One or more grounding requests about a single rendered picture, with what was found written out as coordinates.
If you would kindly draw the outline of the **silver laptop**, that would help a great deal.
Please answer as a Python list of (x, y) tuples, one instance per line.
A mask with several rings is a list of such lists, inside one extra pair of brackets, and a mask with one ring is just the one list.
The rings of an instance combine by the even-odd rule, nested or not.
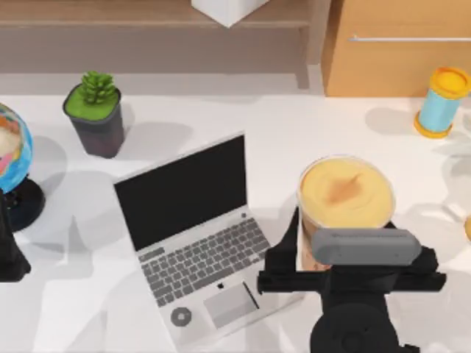
[(300, 293), (257, 290), (270, 242), (247, 203), (243, 133), (114, 188), (178, 349), (222, 338), (301, 299)]

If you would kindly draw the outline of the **cup of yellow drink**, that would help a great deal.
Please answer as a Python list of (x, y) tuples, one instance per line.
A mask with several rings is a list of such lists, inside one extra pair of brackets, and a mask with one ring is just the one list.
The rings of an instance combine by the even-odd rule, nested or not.
[(392, 219), (391, 182), (373, 164), (349, 155), (312, 162), (297, 187), (300, 220), (298, 253), (303, 271), (326, 271), (312, 254), (311, 241), (321, 228), (382, 228)]

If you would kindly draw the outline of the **globe on black stand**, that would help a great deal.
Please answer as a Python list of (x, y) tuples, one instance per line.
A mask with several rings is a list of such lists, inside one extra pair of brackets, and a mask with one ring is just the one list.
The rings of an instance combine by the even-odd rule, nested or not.
[(32, 136), (24, 120), (0, 103), (0, 207), (13, 232), (38, 219), (46, 198), (29, 178), (33, 159)]

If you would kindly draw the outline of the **green plant in grey pot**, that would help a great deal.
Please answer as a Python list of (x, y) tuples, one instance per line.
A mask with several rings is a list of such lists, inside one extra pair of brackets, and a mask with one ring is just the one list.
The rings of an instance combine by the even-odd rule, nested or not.
[(88, 71), (63, 102), (63, 112), (73, 124), (89, 155), (114, 158), (125, 139), (121, 91), (111, 74)]

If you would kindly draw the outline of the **wooden open shelf unit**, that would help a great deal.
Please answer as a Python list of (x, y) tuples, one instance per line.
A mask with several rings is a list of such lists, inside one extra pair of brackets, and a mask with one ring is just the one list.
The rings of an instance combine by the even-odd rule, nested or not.
[(0, 93), (65, 93), (89, 70), (126, 94), (309, 87), (306, 0), (226, 28), (189, 0), (0, 0)]

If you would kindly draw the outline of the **white box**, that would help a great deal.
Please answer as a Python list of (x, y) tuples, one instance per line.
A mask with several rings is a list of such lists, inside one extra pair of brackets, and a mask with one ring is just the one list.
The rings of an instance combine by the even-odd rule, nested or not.
[(270, 0), (191, 0), (191, 6), (218, 24), (230, 28)]

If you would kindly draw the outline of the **blue and yellow can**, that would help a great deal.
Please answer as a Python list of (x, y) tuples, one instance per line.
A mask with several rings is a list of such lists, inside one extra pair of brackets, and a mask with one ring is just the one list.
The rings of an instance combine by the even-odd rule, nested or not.
[(422, 109), (414, 118), (414, 127), (423, 136), (445, 138), (453, 128), (453, 121), (461, 100), (471, 92), (471, 76), (454, 67), (437, 68), (430, 79)]

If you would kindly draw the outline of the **pale grey rounded box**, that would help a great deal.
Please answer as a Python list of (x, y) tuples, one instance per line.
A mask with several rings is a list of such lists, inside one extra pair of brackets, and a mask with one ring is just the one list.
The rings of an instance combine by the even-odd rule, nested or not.
[(405, 229), (324, 228), (311, 241), (314, 258), (325, 265), (410, 265), (422, 251)]

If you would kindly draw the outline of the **wooden cupboard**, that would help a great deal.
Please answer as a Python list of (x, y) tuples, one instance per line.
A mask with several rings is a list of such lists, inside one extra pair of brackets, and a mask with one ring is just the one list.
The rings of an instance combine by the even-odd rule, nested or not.
[(471, 43), (359, 43), (359, 37), (471, 38), (471, 0), (332, 0), (322, 51), (327, 96), (424, 96), (435, 69), (471, 76)]

